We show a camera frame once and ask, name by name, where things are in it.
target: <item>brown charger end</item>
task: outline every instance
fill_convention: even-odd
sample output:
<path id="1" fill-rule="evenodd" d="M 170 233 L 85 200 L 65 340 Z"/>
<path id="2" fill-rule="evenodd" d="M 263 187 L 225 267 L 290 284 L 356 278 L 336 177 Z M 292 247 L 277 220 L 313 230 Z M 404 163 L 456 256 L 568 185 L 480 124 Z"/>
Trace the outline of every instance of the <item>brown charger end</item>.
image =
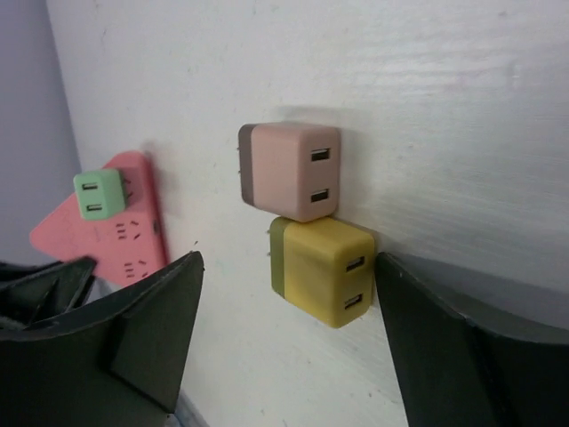
<path id="1" fill-rule="evenodd" d="M 252 191 L 252 130 L 257 125 L 243 125 L 239 129 L 239 166 L 241 171 L 241 197 L 247 205 L 254 205 Z"/>

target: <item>triangular power strip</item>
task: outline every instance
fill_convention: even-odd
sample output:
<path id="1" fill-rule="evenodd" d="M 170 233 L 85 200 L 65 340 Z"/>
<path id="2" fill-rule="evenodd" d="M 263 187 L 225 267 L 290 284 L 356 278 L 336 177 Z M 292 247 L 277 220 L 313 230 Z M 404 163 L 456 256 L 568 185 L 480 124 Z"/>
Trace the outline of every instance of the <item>triangular power strip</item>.
<path id="1" fill-rule="evenodd" d="M 32 230 L 30 241 L 60 261 L 90 256 L 97 261 L 95 276 L 129 286 L 167 264 L 152 165 L 139 151 L 127 151 L 103 167 L 121 172 L 126 210 L 85 221 L 74 193 Z"/>

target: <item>green usb charger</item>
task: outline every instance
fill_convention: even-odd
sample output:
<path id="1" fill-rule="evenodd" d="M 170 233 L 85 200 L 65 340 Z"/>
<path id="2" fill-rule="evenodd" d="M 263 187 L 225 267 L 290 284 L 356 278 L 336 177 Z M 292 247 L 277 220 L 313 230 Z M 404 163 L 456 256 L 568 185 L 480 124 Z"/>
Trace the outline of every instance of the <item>green usb charger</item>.
<path id="1" fill-rule="evenodd" d="M 73 179 L 73 185 L 84 220 L 106 220 L 126 209 L 123 182 L 118 169 L 80 173 Z"/>

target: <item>power outlet socket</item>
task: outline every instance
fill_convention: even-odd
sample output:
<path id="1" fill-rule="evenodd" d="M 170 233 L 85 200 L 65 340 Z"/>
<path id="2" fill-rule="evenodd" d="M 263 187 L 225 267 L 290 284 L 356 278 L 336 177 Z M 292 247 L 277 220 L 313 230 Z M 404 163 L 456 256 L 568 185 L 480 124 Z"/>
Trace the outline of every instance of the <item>power outlet socket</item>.
<path id="1" fill-rule="evenodd" d="M 97 261 L 95 276 L 129 286 L 168 261 L 152 165 L 139 151 L 127 151 L 103 168 L 120 171 L 126 210 L 107 220 L 85 221 L 72 194 L 32 230 L 30 241 L 61 261 L 90 256 Z"/>

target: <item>yellow usb charger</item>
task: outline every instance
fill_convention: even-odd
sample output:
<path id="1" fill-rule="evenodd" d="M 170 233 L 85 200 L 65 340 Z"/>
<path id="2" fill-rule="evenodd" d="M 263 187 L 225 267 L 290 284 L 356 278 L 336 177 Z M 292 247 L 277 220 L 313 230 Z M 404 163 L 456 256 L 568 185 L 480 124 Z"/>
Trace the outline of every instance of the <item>yellow usb charger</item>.
<path id="1" fill-rule="evenodd" d="M 332 218 L 270 226 L 275 292 L 331 327 L 362 316 L 372 303 L 373 236 Z"/>

